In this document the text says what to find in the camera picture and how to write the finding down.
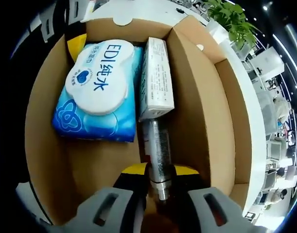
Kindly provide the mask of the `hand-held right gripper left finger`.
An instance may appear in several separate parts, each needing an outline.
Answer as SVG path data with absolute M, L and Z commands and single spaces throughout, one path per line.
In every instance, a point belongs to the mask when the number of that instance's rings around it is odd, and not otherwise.
M 148 193 L 147 163 L 125 168 L 112 187 L 79 205 L 77 233 L 139 233 Z

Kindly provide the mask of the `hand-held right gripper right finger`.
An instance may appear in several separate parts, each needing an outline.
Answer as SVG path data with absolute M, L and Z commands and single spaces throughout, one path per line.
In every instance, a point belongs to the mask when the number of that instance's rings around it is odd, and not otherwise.
M 175 221 L 181 233 L 245 233 L 240 206 L 216 187 L 206 187 L 199 172 L 175 165 Z

